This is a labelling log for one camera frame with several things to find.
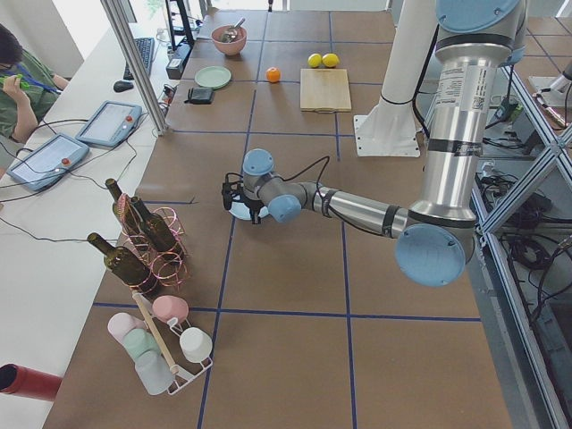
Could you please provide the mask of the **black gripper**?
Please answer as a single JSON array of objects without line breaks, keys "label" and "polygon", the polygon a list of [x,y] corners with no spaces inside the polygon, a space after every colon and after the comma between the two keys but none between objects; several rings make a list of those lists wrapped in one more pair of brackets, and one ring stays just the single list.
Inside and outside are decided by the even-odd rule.
[{"label": "black gripper", "polygon": [[222,185],[223,207],[231,210],[233,201],[244,203],[250,210],[251,223],[260,224],[259,212],[262,208],[262,201],[247,194],[242,175],[236,172],[228,172],[224,176]]}]

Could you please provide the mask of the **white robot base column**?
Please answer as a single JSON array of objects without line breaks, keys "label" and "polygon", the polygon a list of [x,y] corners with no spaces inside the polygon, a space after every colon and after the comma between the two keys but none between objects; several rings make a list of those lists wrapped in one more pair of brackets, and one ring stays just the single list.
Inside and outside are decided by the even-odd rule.
[{"label": "white robot base column", "polygon": [[413,104],[437,30],[435,5],[403,3],[379,102],[369,114],[354,117],[359,156],[420,156]]}]

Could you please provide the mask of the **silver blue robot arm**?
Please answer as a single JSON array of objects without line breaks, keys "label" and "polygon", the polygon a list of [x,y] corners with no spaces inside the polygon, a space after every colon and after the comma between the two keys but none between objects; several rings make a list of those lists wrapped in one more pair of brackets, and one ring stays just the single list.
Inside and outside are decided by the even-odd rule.
[{"label": "silver blue robot arm", "polygon": [[459,278],[474,251],[469,200],[496,72],[524,53],[523,1],[407,1],[402,5],[377,105],[355,119],[360,156],[416,156],[416,93],[432,58],[442,66],[428,134],[424,182],[409,208],[296,182],[274,169],[272,155],[246,153],[240,177],[223,184],[224,207],[266,210],[286,223],[303,210],[336,217],[396,240],[395,258],[412,281],[441,287]]}]

